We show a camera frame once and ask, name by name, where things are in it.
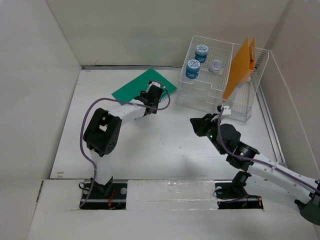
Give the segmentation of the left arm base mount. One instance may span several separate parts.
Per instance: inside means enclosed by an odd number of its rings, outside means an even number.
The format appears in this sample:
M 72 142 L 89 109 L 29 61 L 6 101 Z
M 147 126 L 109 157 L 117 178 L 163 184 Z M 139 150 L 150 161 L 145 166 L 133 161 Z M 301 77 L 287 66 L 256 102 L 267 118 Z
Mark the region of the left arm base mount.
M 125 210 L 127 203 L 128 181 L 111 179 L 106 185 L 90 182 L 80 182 L 82 191 L 79 208 L 82 210 Z

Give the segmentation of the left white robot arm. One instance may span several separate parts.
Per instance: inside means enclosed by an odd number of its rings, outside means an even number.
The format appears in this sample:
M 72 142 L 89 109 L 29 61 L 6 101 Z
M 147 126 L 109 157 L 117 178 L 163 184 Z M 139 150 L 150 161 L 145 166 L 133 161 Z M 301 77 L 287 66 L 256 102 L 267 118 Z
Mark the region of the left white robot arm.
M 111 110 L 98 108 L 93 113 L 83 140 L 90 150 L 93 162 L 94 178 L 92 190 L 100 198 L 107 198 L 112 191 L 113 176 L 111 158 L 108 155 L 116 148 L 121 127 L 135 119 L 156 114 L 159 102 L 167 90 L 157 82 L 150 82 L 146 91 L 131 101 L 122 101 L 123 105 Z

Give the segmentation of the blue tape roll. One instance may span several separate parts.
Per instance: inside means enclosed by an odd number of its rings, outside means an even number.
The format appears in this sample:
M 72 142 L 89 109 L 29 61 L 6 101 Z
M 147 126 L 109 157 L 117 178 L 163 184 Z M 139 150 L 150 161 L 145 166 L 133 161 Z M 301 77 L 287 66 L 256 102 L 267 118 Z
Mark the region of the blue tape roll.
M 209 47 L 205 44 L 199 44 L 195 48 L 194 58 L 202 64 L 206 61 L 208 53 L 209 53 Z
M 196 59 L 191 59 L 186 63 L 185 76 L 189 79 L 196 79 L 199 75 L 201 63 Z

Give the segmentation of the small clear tape roll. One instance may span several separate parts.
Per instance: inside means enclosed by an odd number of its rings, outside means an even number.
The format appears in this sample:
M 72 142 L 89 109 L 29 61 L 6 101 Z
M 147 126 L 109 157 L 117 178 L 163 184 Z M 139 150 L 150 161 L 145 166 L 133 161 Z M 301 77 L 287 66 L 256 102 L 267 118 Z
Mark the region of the small clear tape roll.
M 210 62 L 209 66 L 208 66 L 208 71 L 213 74 L 219 75 L 222 68 L 223 68 L 222 62 L 220 60 L 215 59 Z

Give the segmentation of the orange notebook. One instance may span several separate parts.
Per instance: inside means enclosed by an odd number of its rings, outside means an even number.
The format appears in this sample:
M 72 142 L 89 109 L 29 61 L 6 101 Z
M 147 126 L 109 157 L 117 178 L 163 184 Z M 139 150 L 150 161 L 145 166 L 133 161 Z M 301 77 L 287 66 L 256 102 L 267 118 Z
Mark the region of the orange notebook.
M 222 96 L 224 103 L 235 98 L 240 88 L 252 74 L 256 61 L 255 48 L 256 39 L 253 38 L 249 43 L 249 37 L 247 36 L 232 59 L 227 85 Z

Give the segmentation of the green notebook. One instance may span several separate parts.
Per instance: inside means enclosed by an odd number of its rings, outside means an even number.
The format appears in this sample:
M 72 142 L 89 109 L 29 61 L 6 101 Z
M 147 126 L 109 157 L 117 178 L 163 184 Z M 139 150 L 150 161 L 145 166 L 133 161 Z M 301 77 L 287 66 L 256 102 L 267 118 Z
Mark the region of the green notebook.
M 164 76 L 162 76 L 156 70 L 150 68 L 113 92 L 111 95 L 116 100 L 130 102 L 134 97 L 139 96 L 141 91 L 147 90 L 149 81 L 158 81 L 164 84 L 170 95 L 177 90 L 177 88 Z

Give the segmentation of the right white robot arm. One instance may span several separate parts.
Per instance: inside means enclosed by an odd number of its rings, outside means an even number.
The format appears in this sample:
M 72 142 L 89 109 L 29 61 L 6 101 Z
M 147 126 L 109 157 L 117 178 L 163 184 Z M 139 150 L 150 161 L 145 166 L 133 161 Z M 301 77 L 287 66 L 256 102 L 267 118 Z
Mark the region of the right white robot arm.
M 231 205 L 248 196 L 274 197 L 297 209 L 314 225 L 320 224 L 320 182 L 296 173 L 262 155 L 254 147 L 241 141 L 241 133 L 231 125 L 222 124 L 223 112 L 191 118 L 194 133 L 207 137 L 237 174 L 231 182 L 217 187 L 216 197 Z

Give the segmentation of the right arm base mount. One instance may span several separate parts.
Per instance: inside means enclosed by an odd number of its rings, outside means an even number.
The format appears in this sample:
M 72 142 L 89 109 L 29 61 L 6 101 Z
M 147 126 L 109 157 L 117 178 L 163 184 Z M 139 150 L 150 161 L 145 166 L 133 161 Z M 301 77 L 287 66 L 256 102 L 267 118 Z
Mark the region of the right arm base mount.
M 219 210 L 263 210 L 262 198 L 248 194 L 245 190 L 247 180 L 252 175 L 239 171 L 232 180 L 215 180 L 215 189 L 212 193 L 217 199 Z

